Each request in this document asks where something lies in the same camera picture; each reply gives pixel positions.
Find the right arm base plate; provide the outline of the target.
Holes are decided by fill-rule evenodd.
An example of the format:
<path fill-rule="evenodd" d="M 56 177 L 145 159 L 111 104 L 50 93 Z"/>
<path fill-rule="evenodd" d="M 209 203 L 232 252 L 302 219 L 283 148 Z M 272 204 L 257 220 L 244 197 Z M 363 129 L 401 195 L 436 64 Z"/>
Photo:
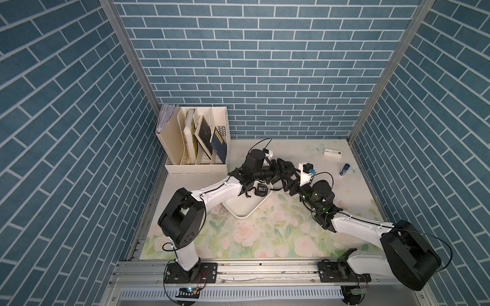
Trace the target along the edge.
<path fill-rule="evenodd" d="M 322 283 L 370 283 L 370 274 L 356 274 L 346 262 L 338 263 L 324 259 L 317 264 L 319 278 Z"/>

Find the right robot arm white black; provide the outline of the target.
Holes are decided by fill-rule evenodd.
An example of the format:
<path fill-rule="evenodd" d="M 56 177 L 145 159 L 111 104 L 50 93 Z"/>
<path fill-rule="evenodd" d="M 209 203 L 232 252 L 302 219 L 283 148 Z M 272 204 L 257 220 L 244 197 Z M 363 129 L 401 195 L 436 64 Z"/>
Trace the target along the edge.
<path fill-rule="evenodd" d="M 417 231 L 408 221 L 383 223 L 345 212 L 334 204 L 333 187 L 327 181 L 312 182 L 315 174 L 310 163 L 295 167 L 282 161 L 278 169 L 283 189 L 299 196 L 322 229 L 350 235 L 380 248 L 384 258 L 379 272 L 392 275 L 414 291 L 423 289 L 442 264 L 427 241 L 427 234 Z"/>

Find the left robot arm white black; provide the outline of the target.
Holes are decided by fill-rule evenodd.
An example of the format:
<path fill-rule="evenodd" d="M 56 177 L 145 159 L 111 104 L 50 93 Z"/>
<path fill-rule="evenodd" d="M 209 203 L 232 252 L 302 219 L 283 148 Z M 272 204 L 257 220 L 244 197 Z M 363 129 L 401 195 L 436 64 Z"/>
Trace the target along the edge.
<path fill-rule="evenodd" d="M 279 180 L 274 168 L 250 170 L 237 168 L 223 180 L 195 191 L 178 189 L 158 219 L 158 226 L 170 239 L 170 251 L 184 272 L 193 272 L 200 266 L 200 258 L 193 241 L 199 235 L 208 210 L 225 200 L 237 198 L 250 191 L 256 181 L 273 184 Z"/>

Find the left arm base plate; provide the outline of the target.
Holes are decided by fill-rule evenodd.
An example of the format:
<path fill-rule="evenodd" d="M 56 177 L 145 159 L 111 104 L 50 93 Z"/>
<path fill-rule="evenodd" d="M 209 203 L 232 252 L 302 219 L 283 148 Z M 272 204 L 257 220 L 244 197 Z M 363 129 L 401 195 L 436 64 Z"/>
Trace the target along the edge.
<path fill-rule="evenodd" d="M 214 284 L 217 273 L 218 264 L 215 262 L 199 261 L 190 271 L 186 271 L 178 263 L 170 261 L 166 267 L 164 282 L 166 284 Z"/>

